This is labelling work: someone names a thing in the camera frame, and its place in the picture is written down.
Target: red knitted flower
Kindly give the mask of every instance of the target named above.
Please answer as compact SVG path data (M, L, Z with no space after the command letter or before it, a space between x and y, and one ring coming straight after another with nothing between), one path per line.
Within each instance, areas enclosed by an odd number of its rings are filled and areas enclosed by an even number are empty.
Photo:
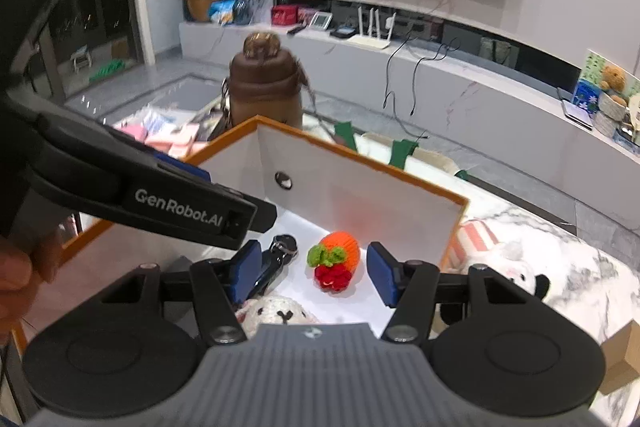
M332 267L319 265L314 270L314 276L322 288L328 288L340 292L347 288L351 280L351 272L343 263L334 264Z

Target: router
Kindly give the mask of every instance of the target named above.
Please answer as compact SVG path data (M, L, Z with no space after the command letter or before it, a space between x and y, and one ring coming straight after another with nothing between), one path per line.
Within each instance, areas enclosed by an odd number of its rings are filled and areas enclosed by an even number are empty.
M374 23L374 10L369 10L369 31L368 35L364 34L362 25L362 6L358 6L358 29L360 33L354 35L348 42L363 46L365 48L373 48L375 50L383 50L391 44L391 35L394 31L394 25L396 24L396 14L392 17L387 17L385 21L385 28L388 30L386 39L382 38L380 33L380 10L375 10L375 23L376 23L376 36L373 36L373 23Z

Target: pink package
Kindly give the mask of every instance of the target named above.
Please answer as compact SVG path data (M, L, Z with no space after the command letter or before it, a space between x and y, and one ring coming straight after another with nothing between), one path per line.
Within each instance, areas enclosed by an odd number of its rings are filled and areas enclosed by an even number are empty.
M155 147L156 144L171 144L180 147L187 147L193 143L199 127L200 126L196 123L190 123L182 126L182 129L178 132L152 134L146 139L145 143L152 147Z
M154 143L153 145L151 145L151 147L153 147L155 150L159 152L169 154L169 151L173 146L170 143Z
M167 154L169 156L172 156L173 158L178 158L179 160L187 157L189 155L190 150L191 150L191 145L172 145L171 149L169 149L169 152Z
M141 125L125 125L120 131L128 134L139 142L143 142L146 138L146 129Z

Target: red box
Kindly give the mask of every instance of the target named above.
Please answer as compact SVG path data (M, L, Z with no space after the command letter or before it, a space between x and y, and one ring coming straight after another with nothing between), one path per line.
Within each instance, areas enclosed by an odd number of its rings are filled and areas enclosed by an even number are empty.
M271 8L271 24L293 26L298 24L298 7L293 4L279 4Z

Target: teddy bear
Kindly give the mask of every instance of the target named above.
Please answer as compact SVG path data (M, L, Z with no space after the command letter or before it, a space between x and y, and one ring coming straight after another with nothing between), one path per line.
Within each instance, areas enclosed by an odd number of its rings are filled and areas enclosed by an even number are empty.
M298 302L280 295L269 295L260 299L247 299L236 312L246 336L255 335L260 324L316 324L318 319L306 311Z
M613 64L607 64L602 68L602 79L600 89L603 91L613 89L622 92L625 89L626 73L622 68Z

